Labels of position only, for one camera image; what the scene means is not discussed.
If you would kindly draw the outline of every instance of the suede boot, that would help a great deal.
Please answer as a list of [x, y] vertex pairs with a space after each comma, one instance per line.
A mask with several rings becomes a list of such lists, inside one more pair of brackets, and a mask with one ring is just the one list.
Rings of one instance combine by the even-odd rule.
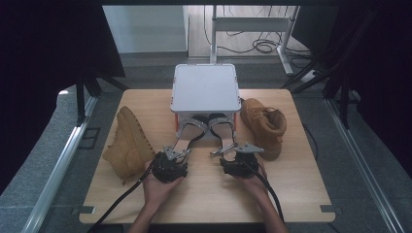
[[145, 163], [155, 157], [155, 151], [136, 116], [127, 107], [117, 114], [118, 128], [113, 144], [103, 153], [116, 174], [125, 182], [134, 175], [142, 176]]
[[279, 157], [287, 121], [278, 109], [264, 107], [257, 99], [247, 99], [240, 112], [245, 125], [254, 133], [255, 146], [263, 148], [259, 155], [267, 160]]

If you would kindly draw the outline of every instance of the white wall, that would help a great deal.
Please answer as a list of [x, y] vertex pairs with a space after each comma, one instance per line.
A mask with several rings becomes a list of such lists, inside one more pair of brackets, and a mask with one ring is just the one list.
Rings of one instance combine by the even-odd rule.
[[188, 50], [187, 6], [103, 6], [119, 53]]

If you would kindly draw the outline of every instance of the black cable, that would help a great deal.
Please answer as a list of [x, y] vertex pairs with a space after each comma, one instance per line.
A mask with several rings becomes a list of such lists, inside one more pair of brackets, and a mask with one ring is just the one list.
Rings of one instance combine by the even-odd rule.
[[267, 174], [266, 174], [266, 172], [263, 170], [263, 167], [260, 165], [260, 163], [258, 163], [257, 165], [258, 165], [258, 167], [261, 169], [261, 172], [263, 173], [263, 176], [266, 177], [266, 179], [267, 179]]
[[[272, 6], [270, 6], [270, 9], [269, 9], [269, 14], [268, 14], [269, 17], [270, 17], [271, 11], [272, 11]], [[203, 30], [204, 30], [205, 37], [206, 37], [206, 40], [207, 40], [208, 44], [209, 44], [209, 45], [212, 45], [212, 44], [210, 43], [210, 41], [209, 41], [209, 37], [207, 36], [207, 32], [206, 32], [206, 6], [203, 6]], [[228, 36], [235, 36], [235, 35], [238, 35], [238, 34], [241, 34], [241, 33], [243, 33], [243, 32], [237, 32], [237, 33], [234, 33], [234, 34], [228, 34], [228, 33], [226, 32], [226, 34], [227, 34]], [[261, 39], [262, 34], [263, 34], [263, 32], [261, 32], [260, 35], [259, 35], [259, 37], [252, 42], [252, 46], [253, 46], [253, 47], [252, 47], [251, 49], [249, 49], [249, 50], [238, 51], [238, 50], [231, 50], [231, 49], [229, 49], [229, 48], [220, 47], [220, 46], [217, 46], [217, 48], [222, 49], [222, 50], [228, 50], [228, 51], [231, 51], [231, 52], [234, 52], [234, 53], [246, 53], [246, 52], [249, 52], [249, 51], [252, 51], [252, 50], [257, 50], [257, 51], [259, 51], [259, 52], [261, 52], [261, 53], [271, 53], [272, 51], [274, 51], [275, 49], [277, 49], [277, 47], [278, 47], [278, 46], [280, 45], [280, 43], [282, 42], [282, 38], [281, 38], [282, 36], [279, 35], [279, 33], [277, 33], [278, 36], [279, 36], [279, 42], [278, 42], [278, 43], [276, 43], [276, 42], [274, 42], [274, 41], [272, 41], [272, 40]]]
[[286, 17], [286, 13], [288, 12], [288, 7], [289, 6], [286, 6], [284, 17]]
[[279, 16], [279, 14], [281, 13], [281, 9], [282, 9], [282, 6], [279, 6], [278, 16]]
[[318, 143], [315, 140], [315, 137], [313, 137], [312, 133], [310, 132], [308, 126], [306, 124], [302, 124], [303, 128], [306, 130], [306, 132], [309, 134], [309, 136], [312, 138], [313, 143], [315, 144], [315, 160], [318, 160], [319, 157], [319, 148], [318, 148]]
[[287, 83], [289, 83], [288, 85], [283, 85], [282, 88], [285, 87], [289, 87], [289, 89], [292, 88], [293, 84], [295, 82], [297, 82], [299, 79], [297, 79], [297, 77], [300, 77], [302, 74], [302, 71], [307, 70], [308, 68], [310, 68], [310, 66], [313, 66], [313, 62], [318, 62], [319, 61], [327, 61], [332, 59], [334, 56], [336, 56], [336, 54], [339, 52], [339, 49], [341, 48], [342, 44], [345, 42], [345, 40], [347, 40], [347, 38], [355, 33], [356, 29], [358, 28], [358, 25], [360, 24], [360, 22], [362, 21], [362, 19], [364, 18], [364, 14], [361, 14], [360, 16], [358, 16], [357, 18], [355, 18], [352, 23], [350, 24], [350, 26], [346, 29], [345, 33], [339, 37], [339, 39], [330, 47], [328, 47], [326, 50], [319, 52], [318, 54], [312, 54], [310, 56], [310, 59], [312, 60], [312, 62], [310, 62], [309, 64], [307, 64], [305, 67], [302, 67], [302, 70], [295, 74], [292, 79], [294, 80], [292, 83], [290, 83], [289, 81], [287, 81]]
[[264, 178], [259, 172], [255, 171], [255, 169], [253, 169], [247, 162], [245, 162], [245, 160], [241, 158], [239, 160], [242, 162], [242, 164], [248, 167], [255, 174], [255, 176], [257, 176], [258, 179], [264, 184], [266, 189], [269, 190], [270, 194], [273, 197], [273, 200], [275, 201], [276, 208], [278, 209], [279, 217], [281, 218], [282, 222], [285, 223], [285, 219], [284, 219], [282, 208], [281, 208], [281, 203], [279, 202], [279, 198], [276, 195], [275, 191], [273, 190], [272, 186], [270, 186], [269, 181], [266, 178]]
[[295, 60], [309, 60], [309, 61], [318, 60], [316, 57], [314, 57], [314, 56], [312, 56], [312, 55], [309, 55], [309, 54], [299, 54], [299, 53], [296, 53], [296, 51], [298, 51], [298, 50], [290, 51], [290, 49], [288, 49], [288, 48], [286, 48], [286, 50], [285, 50], [286, 54], [291, 57], [291, 59], [290, 59], [291, 65], [294, 66], [294, 67], [296, 67], [296, 68], [298, 68], [298, 69], [303, 69], [303, 68], [305, 68], [307, 65], [298, 66], [298, 65], [296, 65], [296, 64], [294, 63]]
[[293, 50], [293, 49], [287, 49], [287, 50], [289, 50], [289, 51], [307, 51], [307, 52], [310, 51], [310, 50]]
[[109, 210], [106, 211], [106, 213], [98, 219], [91, 227], [88, 229], [87, 233], [92, 233], [93, 230], [95, 230], [106, 217], [112, 212], [112, 210], [115, 209], [115, 207], [126, 197], [128, 196], [134, 189], [136, 189], [140, 183], [151, 173], [153, 164], [154, 164], [155, 159], [152, 160], [151, 164], [149, 165], [148, 169], [146, 169], [145, 173], [140, 177], [140, 179], [131, 187], [129, 188], [121, 197], [118, 198], [118, 200], [115, 201], [115, 203], [112, 204], [112, 206], [109, 208]]
[[264, 10], [264, 6], [261, 8], [261, 10], [257, 13], [257, 17], [258, 15], [260, 15], [260, 13]]

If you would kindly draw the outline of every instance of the metal bracket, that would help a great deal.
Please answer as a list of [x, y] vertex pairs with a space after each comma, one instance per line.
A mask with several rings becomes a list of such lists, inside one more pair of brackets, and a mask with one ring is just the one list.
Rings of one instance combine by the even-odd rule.
[[223, 155], [223, 153], [225, 151], [228, 151], [228, 150], [230, 150], [232, 148], [236, 148], [236, 147], [237, 147], [237, 143], [232, 143], [232, 144], [229, 144], [229, 145], [227, 145], [226, 147], [224, 147], [222, 149], [216, 150], [214, 152], [210, 152], [210, 155], [212, 155], [214, 157], [220, 156], [220, 155]]
[[234, 150], [241, 153], [264, 152], [264, 149], [258, 148], [257, 146], [249, 144], [248, 142], [246, 142], [245, 146], [237, 147]]
[[190, 152], [190, 149], [182, 150], [182, 151], [178, 152], [178, 151], [173, 150], [173, 146], [166, 146], [166, 147], [163, 147], [163, 151], [164, 151], [164, 153], [166, 153], [167, 159], [172, 160], [172, 159], [175, 159], [177, 157], [186, 156]]

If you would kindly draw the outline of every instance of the white plastic box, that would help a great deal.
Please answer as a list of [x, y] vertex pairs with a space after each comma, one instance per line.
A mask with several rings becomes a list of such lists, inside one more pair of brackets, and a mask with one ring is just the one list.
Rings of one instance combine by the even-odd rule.
[[236, 126], [241, 102], [236, 71], [231, 64], [181, 64], [175, 69], [171, 107], [175, 113], [176, 134], [181, 122], [196, 115], [223, 113]]

